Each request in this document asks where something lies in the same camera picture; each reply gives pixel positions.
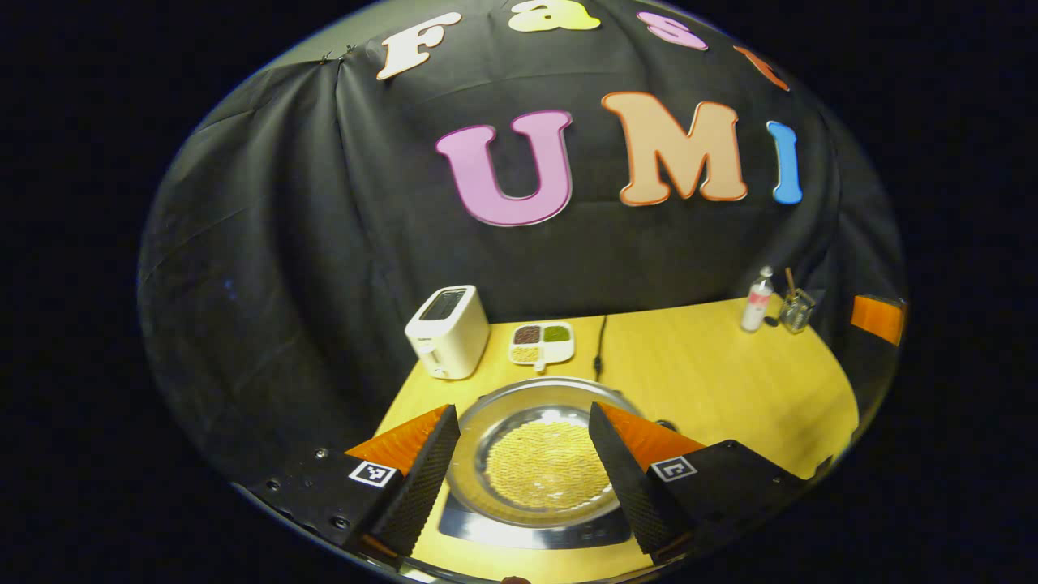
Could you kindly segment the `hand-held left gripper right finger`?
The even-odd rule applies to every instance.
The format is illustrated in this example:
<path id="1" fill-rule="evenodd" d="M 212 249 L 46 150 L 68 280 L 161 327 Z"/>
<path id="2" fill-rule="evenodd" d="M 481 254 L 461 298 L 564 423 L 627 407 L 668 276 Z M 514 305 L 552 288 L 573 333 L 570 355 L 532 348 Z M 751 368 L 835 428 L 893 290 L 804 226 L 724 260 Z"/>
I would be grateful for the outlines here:
<path id="1" fill-rule="evenodd" d="M 609 404 L 592 404 L 589 434 L 620 509 L 652 560 L 712 553 L 809 486 L 737 440 L 705 446 Z"/>

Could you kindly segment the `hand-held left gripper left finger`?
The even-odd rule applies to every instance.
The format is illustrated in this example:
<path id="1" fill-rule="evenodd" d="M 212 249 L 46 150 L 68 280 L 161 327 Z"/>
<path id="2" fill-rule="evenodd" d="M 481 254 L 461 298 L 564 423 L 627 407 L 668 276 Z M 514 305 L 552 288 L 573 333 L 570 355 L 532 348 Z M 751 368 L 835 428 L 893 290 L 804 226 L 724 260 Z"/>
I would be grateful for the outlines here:
<path id="1" fill-rule="evenodd" d="M 243 489 L 305 535 L 397 569 L 422 534 L 460 433 L 444 404 L 351 449 L 315 446 Z"/>

